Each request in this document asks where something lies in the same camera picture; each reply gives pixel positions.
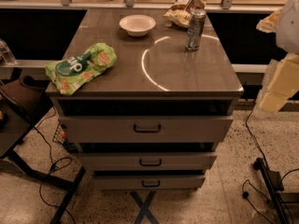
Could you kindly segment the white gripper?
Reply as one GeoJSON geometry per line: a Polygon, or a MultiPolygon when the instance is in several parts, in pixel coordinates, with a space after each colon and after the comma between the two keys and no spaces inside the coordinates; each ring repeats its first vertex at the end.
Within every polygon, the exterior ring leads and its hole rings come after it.
{"type": "Polygon", "coordinates": [[[262,111],[277,113],[299,91],[299,0],[288,0],[283,9],[260,20],[256,29],[276,33],[277,46],[295,53],[278,63],[259,104],[262,111]]]}

